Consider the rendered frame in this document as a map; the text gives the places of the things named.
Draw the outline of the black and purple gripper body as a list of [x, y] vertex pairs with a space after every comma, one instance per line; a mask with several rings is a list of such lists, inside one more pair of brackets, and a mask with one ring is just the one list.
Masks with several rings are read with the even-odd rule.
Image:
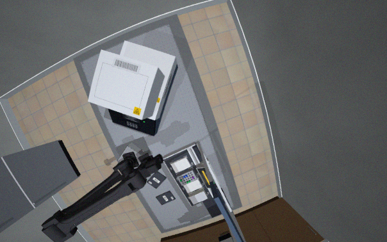
[[144, 159], [145, 157], [148, 157], [148, 156], [149, 156], [148, 153], [146, 153], [146, 154], [144, 154], [143, 156], [140, 156], [138, 159], [139, 159], [140, 162], [142, 162], [143, 159]]

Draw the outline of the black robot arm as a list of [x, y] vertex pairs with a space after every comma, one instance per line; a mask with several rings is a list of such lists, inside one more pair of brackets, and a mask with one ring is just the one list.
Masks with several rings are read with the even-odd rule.
[[[119, 199], [142, 189], [146, 184], [146, 178], [161, 169], [164, 161], [161, 154], [153, 158], [145, 157], [140, 165], [134, 152], [123, 154], [122, 157], [124, 160], [113, 167], [114, 172], [107, 179], [74, 204], [62, 211], [57, 211], [47, 219], [41, 225], [42, 232], [54, 242], [68, 240], [75, 235], [78, 229], [76, 226], [80, 223]], [[119, 181], [121, 182], [118, 183]], [[118, 184], [110, 189], [116, 183]]]

